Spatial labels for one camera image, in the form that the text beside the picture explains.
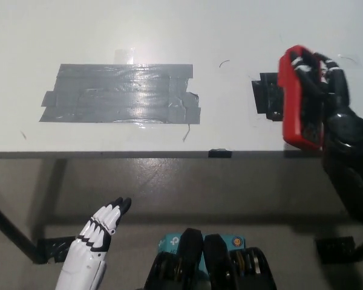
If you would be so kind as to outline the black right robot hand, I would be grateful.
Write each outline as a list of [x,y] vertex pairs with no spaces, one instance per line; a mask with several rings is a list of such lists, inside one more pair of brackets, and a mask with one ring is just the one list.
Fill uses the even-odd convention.
[[363,150],[363,118],[350,107],[344,70],[331,58],[303,48],[289,53],[302,95],[319,109],[325,147]]

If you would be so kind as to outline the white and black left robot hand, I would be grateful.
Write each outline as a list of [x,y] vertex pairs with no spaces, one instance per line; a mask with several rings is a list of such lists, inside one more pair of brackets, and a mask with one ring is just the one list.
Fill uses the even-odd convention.
[[57,290],[98,289],[106,271],[105,257],[131,198],[117,198],[99,208],[71,243],[57,280]]

